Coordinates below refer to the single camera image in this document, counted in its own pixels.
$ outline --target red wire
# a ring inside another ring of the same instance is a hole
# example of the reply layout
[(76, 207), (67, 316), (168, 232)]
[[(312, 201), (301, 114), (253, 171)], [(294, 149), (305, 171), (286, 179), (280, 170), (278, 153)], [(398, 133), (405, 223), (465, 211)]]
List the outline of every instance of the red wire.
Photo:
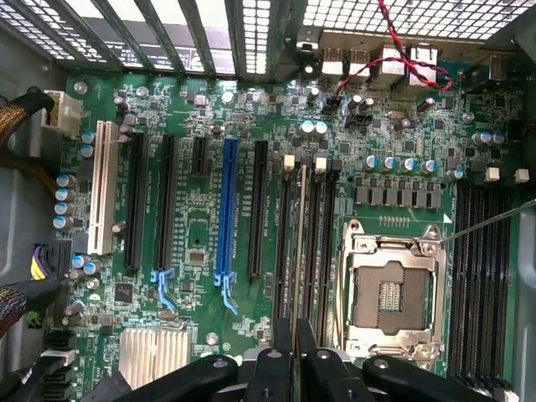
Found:
[[(416, 61), (410, 59), (410, 57), (404, 52), (404, 49), (402, 48), (402, 43), (400, 42), (400, 39), (398, 35), (396, 34), (396, 30), (394, 29), (393, 22), (391, 21), (391, 18), (389, 17), (389, 10), (387, 9), (387, 6), (384, 3), (384, 0), (378, 0), (379, 10), (384, 16), (384, 20), (387, 22), (387, 27), (389, 31), (389, 35), (393, 39), (393, 43), (395, 48), (399, 51), (400, 57), (388, 57), (386, 59), (376, 59), (371, 61), (370, 63), (366, 64), (362, 69), (360, 69), (358, 72), (353, 73), (348, 76), (347, 79), (345, 79), (341, 84), (339, 84), (338, 88), (335, 90), (335, 96), (337, 96), (341, 90), (344, 89), (344, 87), (350, 82), (350, 80), (355, 77), (356, 75), (359, 75), (362, 71), (365, 69), (369, 69), (371, 67), (374, 67), (375, 65), (379, 63), (383, 63), (384, 61), (398, 61), (400, 63), (404, 63), (404, 65), (408, 68), (411, 74), (413, 74), (417, 79), (422, 82), (425, 85), (428, 85), (431, 88), (435, 88), (437, 90), (449, 90), (454, 84), (455, 81), (452, 78), (452, 76), (449, 74), (449, 72), (442, 67), (438, 67), (434, 64), (428, 64), (424, 61)], [(449, 81), (446, 85), (440, 86), (435, 81), (430, 81), (426, 79), (425, 76), (423, 76), (415, 66), (419, 65), (420, 67), (427, 67), (429, 69), (432, 69), (439, 74), (443, 74), (447, 80)]]

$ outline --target pci slot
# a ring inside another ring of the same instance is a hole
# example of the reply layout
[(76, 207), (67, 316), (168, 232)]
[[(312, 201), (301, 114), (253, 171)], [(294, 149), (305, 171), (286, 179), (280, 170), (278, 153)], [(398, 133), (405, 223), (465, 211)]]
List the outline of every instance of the pci slot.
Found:
[(136, 133), (131, 141), (126, 204), (125, 267), (142, 267), (143, 222), (147, 198), (149, 136)]
[(116, 124), (111, 121), (97, 122), (88, 254), (111, 253), (113, 244), (111, 226), (114, 223), (116, 209), (118, 137)]
[(253, 197), (251, 200), (250, 249), (248, 274), (258, 278), (262, 271), (262, 243), (265, 232), (268, 141), (255, 141)]
[(154, 268), (165, 271), (171, 268), (173, 246), (173, 223), (175, 221), (175, 199), (177, 197), (178, 141), (174, 136), (162, 139), (162, 161), (158, 187), (157, 243)]
[(224, 140), (224, 161), (219, 199), (218, 254), (216, 255), (216, 272), (214, 273), (214, 285), (221, 287), (224, 304), (234, 314), (238, 314), (238, 307), (231, 298), (230, 284), (234, 277), (234, 273), (231, 271), (231, 259), (233, 257), (238, 148), (237, 139), (227, 138)]
[(322, 253), (320, 259), (320, 275), (318, 289), (318, 319), (317, 319), (317, 339), (321, 347), (326, 347), (327, 333), (327, 312), (329, 281), (332, 271), (332, 243), (333, 224), (335, 217), (335, 197), (339, 171), (332, 169), (326, 178), (326, 198), (324, 205), (324, 226), (322, 236)]

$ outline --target pcie slot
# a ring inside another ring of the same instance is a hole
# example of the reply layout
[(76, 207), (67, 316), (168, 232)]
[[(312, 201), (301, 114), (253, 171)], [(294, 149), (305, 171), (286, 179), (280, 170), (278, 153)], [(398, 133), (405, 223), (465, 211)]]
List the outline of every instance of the pcie slot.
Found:
[(238, 148), (235, 138), (224, 140), (224, 160), (222, 167), (221, 194), (219, 199), (218, 254), (214, 285), (221, 287), (224, 304), (234, 314), (238, 308), (231, 298), (230, 284), (233, 280), (231, 258), (233, 256), (233, 227), (235, 225), (236, 177), (238, 174)]
[(164, 271), (171, 268), (175, 198), (177, 197), (178, 141), (174, 136), (162, 139), (162, 161), (158, 187), (157, 243), (154, 268)]
[(331, 171), (326, 180), (326, 198), (324, 206), (324, 227), (322, 236), (322, 252), (320, 260), (320, 280), (318, 289), (317, 339), (321, 347), (326, 346), (327, 312), (329, 281), (332, 270), (333, 223), (335, 216), (335, 190), (337, 189), (338, 172)]
[(262, 243), (265, 229), (268, 141), (255, 141), (253, 197), (251, 200), (250, 249), (248, 274), (257, 278), (262, 271)]
[(116, 209), (117, 183), (117, 125), (111, 121), (98, 121), (95, 136), (93, 182), (88, 254), (111, 253), (113, 244), (111, 226)]
[(318, 221), (320, 215), (320, 195), (322, 182), (311, 170), (309, 193), (309, 214), (307, 227), (307, 248), (305, 254), (305, 272), (303, 282), (303, 309), (302, 318), (311, 319), (312, 304), (314, 301), (315, 274), (317, 272), (317, 247), (318, 247)]
[(132, 137), (128, 170), (126, 204), (125, 267), (142, 267), (143, 222), (147, 197), (149, 136), (136, 133)]
[(274, 321), (277, 318), (288, 317), (285, 309), (285, 274), (286, 274), (286, 243), (289, 222), (289, 199), (291, 180), (288, 175), (284, 175), (281, 180), (281, 191), (279, 192), (279, 229), (277, 231), (277, 252), (276, 252), (276, 293), (274, 300)]

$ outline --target screw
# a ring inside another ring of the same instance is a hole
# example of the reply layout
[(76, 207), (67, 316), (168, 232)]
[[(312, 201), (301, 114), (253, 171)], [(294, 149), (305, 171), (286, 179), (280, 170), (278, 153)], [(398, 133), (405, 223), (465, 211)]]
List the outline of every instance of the screw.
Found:
[(87, 92), (87, 84), (83, 81), (78, 81), (77, 83), (75, 83), (75, 92), (78, 94), (78, 95), (85, 95), (85, 93)]
[(387, 363), (382, 358), (379, 358), (378, 360), (374, 360), (374, 366), (380, 368), (380, 369), (386, 369), (389, 367), (389, 363)]
[(319, 350), (317, 352), (317, 357), (326, 360), (327, 358), (330, 358), (330, 354), (327, 350)]

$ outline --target microchip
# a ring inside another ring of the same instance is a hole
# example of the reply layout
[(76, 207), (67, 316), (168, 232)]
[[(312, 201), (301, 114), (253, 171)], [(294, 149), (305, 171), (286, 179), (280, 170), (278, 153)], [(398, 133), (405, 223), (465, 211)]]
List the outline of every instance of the microchip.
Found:
[(114, 301), (132, 303), (134, 297), (134, 285), (131, 283), (116, 283), (114, 291)]
[(415, 150), (415, 141), (404, 141), (404, 150), (413, 152)]
[(454, 109), (454, 106), (456, 105), (454, 98), (445, 98), (445, 109), (448, 111)]
[(338, 150), (343, 154), (343, 155), (348, 155), (350, 153), (350, 143), (349, 142), (341, 142), (338, 146)]
[(202, 250), (190, 250), (190, 262), (192, 264), (203, 264), (204, 263), (204, 251)]

